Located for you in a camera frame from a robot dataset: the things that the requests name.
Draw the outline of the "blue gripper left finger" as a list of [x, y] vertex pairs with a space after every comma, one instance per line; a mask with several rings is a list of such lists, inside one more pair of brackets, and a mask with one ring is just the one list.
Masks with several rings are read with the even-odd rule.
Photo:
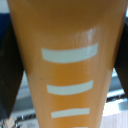
[[23, 71], [10, 14], [0, 13], [0, 120], [13, 110]]

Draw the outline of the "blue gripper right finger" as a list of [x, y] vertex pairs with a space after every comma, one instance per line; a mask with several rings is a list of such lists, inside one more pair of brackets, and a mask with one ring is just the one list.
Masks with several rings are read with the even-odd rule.
[[128, 23], [124, 24], [115, 69], [125, 95], [128, 98]]

